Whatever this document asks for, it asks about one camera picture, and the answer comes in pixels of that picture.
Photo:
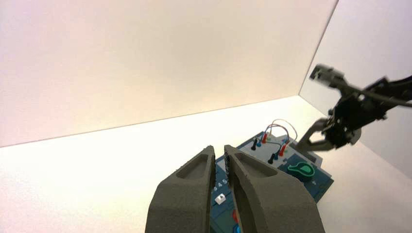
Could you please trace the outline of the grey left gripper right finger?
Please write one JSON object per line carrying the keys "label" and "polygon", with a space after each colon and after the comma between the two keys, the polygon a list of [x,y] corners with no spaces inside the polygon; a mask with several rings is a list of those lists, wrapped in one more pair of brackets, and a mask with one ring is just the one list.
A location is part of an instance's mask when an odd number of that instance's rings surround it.
{"label": "grey left gripper right finger", "polygon": [[316,202],[297,178],[231,145],[224,158],[241,232],[325,232]]}

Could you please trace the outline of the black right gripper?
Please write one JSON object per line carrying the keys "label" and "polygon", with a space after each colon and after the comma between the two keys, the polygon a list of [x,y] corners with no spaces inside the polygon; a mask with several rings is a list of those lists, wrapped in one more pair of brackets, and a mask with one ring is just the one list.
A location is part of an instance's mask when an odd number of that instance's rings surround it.
{"label": "black right gripper", "polygon": [[[342,96],[334,108],[329,110],[329,118],[321,118],[313,123],[296,145],[300,151],[329,151],[346,144],[354,145],[361,136],[361,128],[386,116],[386,106],[379,101],[358,94]],[[312,142],[315,132],[324,134],[326,140]]]}

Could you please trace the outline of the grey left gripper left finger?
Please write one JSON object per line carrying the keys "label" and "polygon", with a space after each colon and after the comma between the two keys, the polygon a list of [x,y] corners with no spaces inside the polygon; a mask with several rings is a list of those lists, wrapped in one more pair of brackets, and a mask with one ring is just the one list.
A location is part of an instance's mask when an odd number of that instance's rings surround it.
{"label": "grey left gripper left finger", "polygon": [[207,146],[157,186],[148,208],[145,232],[209,232],[215,181],[215,151],[213,146]]}

